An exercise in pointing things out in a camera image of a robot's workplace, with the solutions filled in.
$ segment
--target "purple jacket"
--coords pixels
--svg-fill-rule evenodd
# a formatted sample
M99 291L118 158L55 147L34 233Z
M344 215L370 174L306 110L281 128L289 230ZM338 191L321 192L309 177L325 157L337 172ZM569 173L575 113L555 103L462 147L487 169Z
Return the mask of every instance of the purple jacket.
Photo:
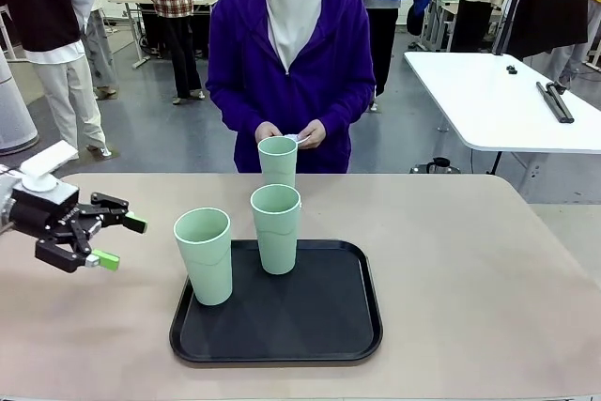
M309 43L286 74L268 36L267 0L220 0L210 24L207 88L223 122L238 133L234 161L259 173L256 128L269 121L283 134L320 119L328 136L299 151L299 173L345 173L348 128L374 92L369 26L362 0L322 0Z

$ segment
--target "stacked cups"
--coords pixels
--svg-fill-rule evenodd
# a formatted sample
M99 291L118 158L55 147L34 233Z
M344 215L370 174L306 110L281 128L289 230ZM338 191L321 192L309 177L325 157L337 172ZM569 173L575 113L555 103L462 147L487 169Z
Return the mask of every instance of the stacked cups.
M267 185L251 196L261 266L269 274L291 272L296 264L301 195L295 190L298 144L277 136L259 143ZM205 305L227 301L233 290L230 219L216 208L185 213L174 225L179 251L194 294Z

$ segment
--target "black tray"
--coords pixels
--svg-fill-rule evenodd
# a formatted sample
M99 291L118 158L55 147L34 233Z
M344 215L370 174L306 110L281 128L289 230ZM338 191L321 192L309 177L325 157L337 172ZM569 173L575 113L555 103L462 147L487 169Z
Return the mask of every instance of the black tray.
M234 292L221 305L196 300L186 281L169 338L194 363L355 362L382 340L365 254L334 240L299 240L286 275L261 268L256 240L232 241Z

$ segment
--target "white pants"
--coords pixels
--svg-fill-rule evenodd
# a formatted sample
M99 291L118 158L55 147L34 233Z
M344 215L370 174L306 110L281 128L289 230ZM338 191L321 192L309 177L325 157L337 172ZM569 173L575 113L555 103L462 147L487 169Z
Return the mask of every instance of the white pants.
M544 71L547 78L562 84L569 83L576 78L582 62L593 47L599 23L601 23L601 4L596 0L589 0L589 41L553 49Z
M92 76L85 55L75 61L58 65L34 64L34 70L44 87L44 94L61 138L78 148L77 112L84 123L85 144L105 147L100 110L94 97Z

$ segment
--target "sleeve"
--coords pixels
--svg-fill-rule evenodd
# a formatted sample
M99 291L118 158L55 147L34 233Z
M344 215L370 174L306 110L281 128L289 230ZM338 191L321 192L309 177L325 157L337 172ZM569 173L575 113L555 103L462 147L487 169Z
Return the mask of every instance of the sleeve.
M367 110L374 96L376 78L369 46L369 21L362 0L352 0L349 13L343 21L353 23L351 35L351 51L348 58L347 79L336 99L326 114L319 118L328 135L336 134L357 122Z
M77 24L79 24L80 30L83 29L84 32L87 29L87 22L90 19L90 14L95 1L96 0L71 0L73 11L75 11L75 16L77 17Z
M227 17L228 10L233 11L228 0L219 0L211 14L207 89L222 111L223 123L254 136L264 120L244 92L242 55L232 26L236 20Z

